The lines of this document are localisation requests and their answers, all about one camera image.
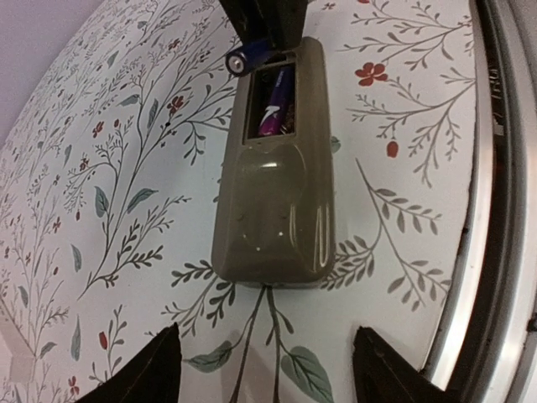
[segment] gray wall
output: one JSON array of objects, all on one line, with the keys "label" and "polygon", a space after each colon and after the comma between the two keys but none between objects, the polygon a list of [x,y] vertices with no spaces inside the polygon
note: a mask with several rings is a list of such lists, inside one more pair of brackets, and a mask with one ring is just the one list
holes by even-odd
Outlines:
[{"label": "gray wall", "polygon": [[0,0],[0,147],[39,80],[102,0]]}]

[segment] floral pattern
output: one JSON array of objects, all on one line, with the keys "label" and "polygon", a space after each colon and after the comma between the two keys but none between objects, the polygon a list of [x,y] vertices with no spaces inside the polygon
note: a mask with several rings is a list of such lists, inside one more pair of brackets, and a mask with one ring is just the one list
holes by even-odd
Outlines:
[{"label": "floral pattern", "polygon": [[0,154],[0,297],[37,360],[27,384],[3,379],[0,401],[76,401],[171,322],[185,402],[353,401],[361,325],[419,368],[467,209],[467,15],[463,0],[310,4],[305,34],[326,53],[336,265],[315,289],[253,289],[209,260],[237,84],[223,59],[238,45],[231,25],[216,0],[106,0]]}]

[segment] red flower bud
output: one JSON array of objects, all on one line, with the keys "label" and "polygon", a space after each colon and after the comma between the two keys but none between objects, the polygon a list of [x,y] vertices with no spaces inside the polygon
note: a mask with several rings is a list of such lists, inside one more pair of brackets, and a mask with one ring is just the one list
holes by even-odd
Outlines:
[{"label": "red flower bud", "polygon": [[99,343],[101,344],[103,350],[106,350],[108,348],[108,340],[104,332],[99,333]]},{"label": "red flower bud", "polygon": [[390,141],[388,143],[388,146],[386,147],[386,155],[390,158],[397,157],[397,153],[399,152],[399,145],[397,144],[397,141]]}]

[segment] purple battery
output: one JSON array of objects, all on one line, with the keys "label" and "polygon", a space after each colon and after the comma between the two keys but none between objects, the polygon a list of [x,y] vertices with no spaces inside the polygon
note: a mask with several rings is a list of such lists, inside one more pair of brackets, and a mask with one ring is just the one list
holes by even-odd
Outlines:
[{"label": "purple battery", "polygon": [[290,65],[282,67],[279,70],[276,84],[274,84],[270,102],[259,124],[259,136],[265,137],[280,134],[294,86],[295,71],[293,67]]}]

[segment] blue battery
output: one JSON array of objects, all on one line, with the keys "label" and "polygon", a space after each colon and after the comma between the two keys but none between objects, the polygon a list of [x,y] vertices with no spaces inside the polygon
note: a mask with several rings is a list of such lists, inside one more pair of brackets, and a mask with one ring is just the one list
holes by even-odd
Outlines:
[{"label": "blue battery", "polygon": [[276,54],[268,39],[245,44],[226,55],[227,70],[237,77],[249,74]]}]

